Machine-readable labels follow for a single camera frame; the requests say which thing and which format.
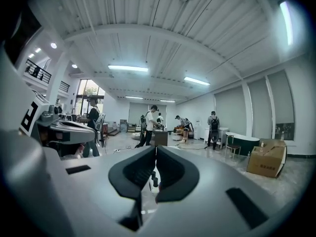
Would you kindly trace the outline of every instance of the fluorescent light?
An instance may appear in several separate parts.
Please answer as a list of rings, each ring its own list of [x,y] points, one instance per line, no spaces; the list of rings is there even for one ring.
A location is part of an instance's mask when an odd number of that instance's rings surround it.
[[[109,65],[109,69],[148,72],[148,68],[130,67],[130,66],[112,66],[112,65]]]
[[[169,102],[169,103],[175,103],[176,101],[173,100],[160,100],[161,102]]]
[[[280,4],[281,11],[285,20],[286,32],[287,32],[287,44],[293,44],[293,29],[292,29],[292,21],[290,16],[290,11],[288,10],[288,6],[286,2],[282,2]]]
[[[208,83],[208,82],[204,82],[204,81],[196,80],[196,79],[193,79],[193,78],[190,78],[190,77],[186,77],[186,78],[184,78],[184,80],[187,80],[187,81],[192,81],[192,82],[196,82],[196,83],[203,84],[203,85],[209,85],[209,83]]]
[[[125,96],[126,98],[136,98],[136,99],[143,99],[142,97],[128,97],[128,96]]]

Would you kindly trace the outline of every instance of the black rectangular slot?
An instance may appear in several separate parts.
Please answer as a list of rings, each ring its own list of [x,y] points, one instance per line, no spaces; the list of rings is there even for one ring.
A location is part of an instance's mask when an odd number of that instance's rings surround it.
[[[226,193],[250,228],[254,229],[268,219],[240,188],[229,189]]]
[[[88,169],[91,169],[88,165],[82,165],[82,166],[73,167],[73,168],[66,168],[66,171],[68,175],[71,175],[71,174],[76,174]]]

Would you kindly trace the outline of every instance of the railing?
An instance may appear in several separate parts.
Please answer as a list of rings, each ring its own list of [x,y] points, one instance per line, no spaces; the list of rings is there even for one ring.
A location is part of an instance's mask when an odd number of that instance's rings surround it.
[[[47,84],[49,83],[49,80],[51,78],[51,74],[49,72],[41,69],[38,65],[30,61],[29,59],[26,61],[25,72],[43,82],[46,82]]]
[[[69,84],[66,84],[65,82],[61,81],[59,89],[64,92],[68,92],[69,86]]]

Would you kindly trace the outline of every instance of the black shirt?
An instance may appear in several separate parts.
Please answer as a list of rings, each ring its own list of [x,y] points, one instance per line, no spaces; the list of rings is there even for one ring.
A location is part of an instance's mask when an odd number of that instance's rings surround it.
[[[93,121],[97,121],[99,118],[100,114],[98,113],[98,111],[95,108],[92,108],[89,115],[88,115],[88,119],[90,119],[90,121],[88,122],[87,126],[90,128],[95,129],[94,126],[94,122]]]

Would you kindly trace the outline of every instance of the floor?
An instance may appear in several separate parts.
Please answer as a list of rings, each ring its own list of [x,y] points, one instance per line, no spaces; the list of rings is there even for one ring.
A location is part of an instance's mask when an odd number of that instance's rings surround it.
[[[132,150],[138,141],[131,138],[131,133],[119,133],[116,136],[110,136],[107,140],[106,154],[118,154],[119,152],[114,152],[114,150],[120,150],[121,152],[126,150]],[[192,147],[202,148],[203,140],[188,140],[188,143],[192,144]],[[168,146],[175,146],[178,144],[177,141],[168,137]],[[104,149],[100,148],[99,152],[105,155]],[[229,166],[238,170],[241,174],[245,175],[247,178],[257,183],[268,193],[275,197],[277,203],[280,207],[283,207],[291,200],[297,198],[302,194],[305,186],[309,182],[309,178],[314,170],[316,164],[316,159],[300,159],[300,158],[287,158],[286,163],[283,167],[282,173],[278,178],[269,178],[256,174],[251,174],[246,172],[246,167],[248,163],[248,158],[244,156],[235,156],[235,159],[228,157],[224,158],[225,150],[216,149],[213,150],[212,147],[207,149],[184,149],[192,154],[204,156],[207,158],[213,158],[222,161]],[[149,184],[147,184],[142,191],[142,214],[143,220],[146,221],[150,214],[155,211],[156,208],[155,197],[149,190]]]

